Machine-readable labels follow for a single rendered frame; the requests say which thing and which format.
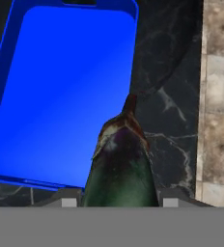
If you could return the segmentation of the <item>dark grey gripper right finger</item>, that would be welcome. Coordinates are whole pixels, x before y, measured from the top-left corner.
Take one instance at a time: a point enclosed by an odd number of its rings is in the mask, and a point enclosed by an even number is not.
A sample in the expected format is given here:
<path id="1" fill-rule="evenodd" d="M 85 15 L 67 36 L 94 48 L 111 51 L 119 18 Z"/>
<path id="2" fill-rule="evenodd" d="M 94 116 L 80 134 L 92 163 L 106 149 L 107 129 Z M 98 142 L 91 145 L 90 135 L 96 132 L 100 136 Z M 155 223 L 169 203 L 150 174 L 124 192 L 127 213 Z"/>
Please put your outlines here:
<path id="1" fill-rule="evenodd" d="M 210 205 L 190 198 L 179 188 L 158 189 L 159 205 L 162 207 L 210 207 Z"/>

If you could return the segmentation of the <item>blue plastic tray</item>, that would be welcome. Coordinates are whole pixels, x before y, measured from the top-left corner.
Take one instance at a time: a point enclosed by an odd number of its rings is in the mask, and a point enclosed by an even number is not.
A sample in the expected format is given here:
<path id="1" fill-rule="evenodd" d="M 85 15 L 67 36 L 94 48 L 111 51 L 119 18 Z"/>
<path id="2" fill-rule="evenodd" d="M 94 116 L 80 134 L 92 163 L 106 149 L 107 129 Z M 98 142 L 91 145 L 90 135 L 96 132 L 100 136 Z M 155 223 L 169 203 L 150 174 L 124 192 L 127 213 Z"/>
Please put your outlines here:
<path id="1" fill-rule="evenodd" d="M 85 185 L 129 92 L 135 0 L 13 0 L 0 43 L 0 182 Z"/>

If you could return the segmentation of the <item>dark purple eggplant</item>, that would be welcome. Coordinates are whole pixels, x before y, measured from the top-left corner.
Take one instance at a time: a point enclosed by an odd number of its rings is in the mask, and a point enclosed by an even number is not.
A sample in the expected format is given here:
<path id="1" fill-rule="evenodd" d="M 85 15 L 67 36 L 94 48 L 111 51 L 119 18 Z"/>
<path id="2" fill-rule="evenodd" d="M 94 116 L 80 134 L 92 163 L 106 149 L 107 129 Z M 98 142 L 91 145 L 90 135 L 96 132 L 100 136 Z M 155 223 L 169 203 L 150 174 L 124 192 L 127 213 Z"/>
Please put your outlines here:
<path id="1" fill-rule="evenodd" d="M 98 135 L 81 205 L 157 206 L 150 145 L 135 117 L 136 95 L 128 95 L 122 112 Z"/>

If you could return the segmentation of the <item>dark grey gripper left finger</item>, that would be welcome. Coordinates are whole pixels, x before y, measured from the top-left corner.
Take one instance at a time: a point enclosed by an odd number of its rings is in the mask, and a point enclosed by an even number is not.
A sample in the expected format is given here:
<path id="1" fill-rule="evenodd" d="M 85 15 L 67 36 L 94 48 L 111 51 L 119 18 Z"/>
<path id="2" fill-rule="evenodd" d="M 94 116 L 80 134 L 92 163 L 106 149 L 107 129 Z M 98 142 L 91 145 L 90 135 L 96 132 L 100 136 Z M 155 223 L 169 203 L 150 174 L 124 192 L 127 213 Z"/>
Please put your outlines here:
<path id="1" fill-rule="evenodd" d="M 36 203 L 36 206 L 79 207 L 82 190 L 80 188 L 59 189 L 50 198 Z"/>

